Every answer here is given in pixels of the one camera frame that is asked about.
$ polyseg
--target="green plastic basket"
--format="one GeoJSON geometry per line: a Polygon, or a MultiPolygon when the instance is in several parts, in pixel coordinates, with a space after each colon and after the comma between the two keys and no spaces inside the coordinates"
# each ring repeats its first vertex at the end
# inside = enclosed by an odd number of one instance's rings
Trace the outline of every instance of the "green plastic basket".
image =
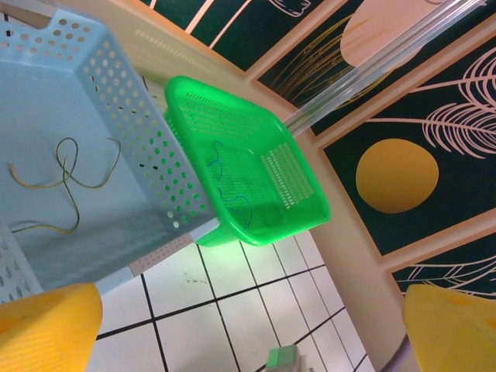
{"type": "Polygon", "coordinates": [[[312,169],[275,115],[188,77],[170,80],[165,96],[165,119],[220,220],[198,243],[262,246],[330,220],[312,169]]]}

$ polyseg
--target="yellow object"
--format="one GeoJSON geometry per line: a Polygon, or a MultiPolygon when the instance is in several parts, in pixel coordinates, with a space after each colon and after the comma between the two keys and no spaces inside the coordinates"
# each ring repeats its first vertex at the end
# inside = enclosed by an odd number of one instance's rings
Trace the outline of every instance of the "yellow object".
{"type": "Polygon", "coordinates": [[[84,371],[102,322],[93,284],[76,284],[0,306],[1,372],[84,371]]]}
{"type": "Polygon", "coordinates": [[[372,208],[406,212],[434,191],[439,168],[429,151],[404,139],[383,139],[365,151],[356,167],[356,189],[372,208]]]}
{"type": "Polygon", "coordinates": [[[496,371],[496,301],[416,284],[403,319],[422,372],[496,371]]]}

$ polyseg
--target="wire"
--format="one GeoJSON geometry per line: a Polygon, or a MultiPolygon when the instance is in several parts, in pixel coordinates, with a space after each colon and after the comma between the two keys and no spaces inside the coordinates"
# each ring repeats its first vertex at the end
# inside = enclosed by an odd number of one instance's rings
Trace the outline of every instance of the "wire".
{"type": "Polygon", "coordinates": [[[53,225],[39,224],[39,225],[34,225],[34,226],[23,227],[22,229],[13,230],[12,233],[15,234],[15,233],[20,233],[20,232],[24,232],[27,230],[33,230],[33,229],[49,229],[49,230],[57,231],[58,233],[61,233],[61,234],[71,234],[74,231],[76,231],[76,229],[79,226],[79,221],[81,220],[81,217],[79,215],[79,208],[77,207],[78,205],[76,204],[76,201],[74,200],[74,197],[71,194],[71,190],[67,186],[67,179],[64,176],[67,173],[67,171],[65,169],[66,162],[67,162],[67,158],[65,157],[64,158],[64,164],[62,165],[62,172],[63,173],[62,173],[62,181],[61,182],[64,184],[65,189],[67,190],[67,193],[69,194],[69,197],[71,198],[72,205],[74,206],[74,209],[76,211],[77,219],[76,219],[76,223],[74,224],[74,226],[72,226],[71,229],[61,229],[60,227],[56,227],[53,225]]]}
{"type": "Polygon", "coordinates": [[[76,164],[77,164],[78,156],[79,156],[78,142],[74,138],[72,138],[72,137],[65,137],[64,139],[62,139],[57,144],[57,148],[55,149],[55,157],[57,159],[58,164],[62,168],[62,180],[61,181],[54,182],[52,184],[42,184],[42,185],[27,184],[26,182],[21,181],[19,179],[19,177],[17,176],[16,167],[14,166],[14,164],[9,163],[9,170],[10,170],[10,174],[12,175],[12,178],[14,178],[15,182],[17,182],[18,184],[20,184],[24,188],[44,189],[44,188],[54,188],[54,187],[56,187],[56,186],[58,186],[60,184],[64,184],[64,187],[67,190],[67,193],[69,194],[69,197],[71,198],[71,201],[72,201],[72,204],[74,206],[74,210],[76,211],[76,216],[77,216],[76,223],[74,224],[74,226],[71,229],[61,229],[61,228],[56,227],[56,226],[53,226],[53,225],[39,224],[39,225],[34,225],[34,226],[27,226],[27,227],[24,227],[22,229],[13,230],[12,233],[20,233],[20,232],[24,232],[24,231],[31,230],[31,229],[50,229],[50,230],[53,230],[53,231],[57,231],[58,233],[61,233],[61,234],[71,234],[74,231],[76,231],[76,229],[79,226],[79,222],[81,220],[81,216],[80,216],[80,213],[79,213],[79,208],[77,207],[78,204],[74,200],[74,197],[73,197],[73,195],[71,193],[71,190],[69,189],[69,187],[67,185],[67,180],[71,179],[72,181],[74,181],[75,183],[79,184],[80,186],[82,186],[84,188],[90,188],[90,189],[102,188],[103,186],[105,186],[107,184],[107,182],[109,181],[110,177],[112,176],[113,171],[117,167],[117,163],[119,162],[119,158],[120,158],[120,155],[121,155],[121,149],[122,149],[121,143],[117,139],[109,138],[109,140],[111,140],[111,141],[113,141],[114,143],[117,144],[117,146],[119,148],[119,152],[117,153],[117,157],[115,159],[115,163],[110,168],[110,171],[105,175],[104,180],[100,184],[97,184],[95,186],[84,184],[84,183],[82,183],[81,181],[79,181],[77,178],[75,178],[72,175],[73,172],[74,172],[74,169],[76,168],[76,164]],[[73,162],[72,167],[70,168],[70,170],[67,170],[67,168],[66,168],[67,157],[64,158],[64,161],[60,161],[60,151],[59,150],[60,150],[60,146],[65,141],[71,141],[74,144],[74,147],[76,149],[75,154],[74,154],[74,162],[73,162]]]}

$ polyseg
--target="tiled floor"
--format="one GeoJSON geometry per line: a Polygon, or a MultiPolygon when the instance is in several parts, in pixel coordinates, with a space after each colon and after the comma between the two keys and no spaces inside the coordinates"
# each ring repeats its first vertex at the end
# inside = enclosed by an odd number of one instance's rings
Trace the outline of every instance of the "tiled floor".
{"type": "Polygon", "coordinates": [[[308,232],[275,246],[191,244],[103,304],[87,372],[254,372],[292,343],[315,372],[373,371],[308,232]]]}

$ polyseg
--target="basket handle slot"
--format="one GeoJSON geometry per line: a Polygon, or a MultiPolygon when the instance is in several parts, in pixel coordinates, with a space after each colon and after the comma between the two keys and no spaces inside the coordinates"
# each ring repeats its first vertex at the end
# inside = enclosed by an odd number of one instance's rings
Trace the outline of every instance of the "basket handle slot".
{"type": "Polygon", "coordinates": [[[37,0],[0,0],[0,12],[36,29],[49,24],[57,8],[37,0]]]}

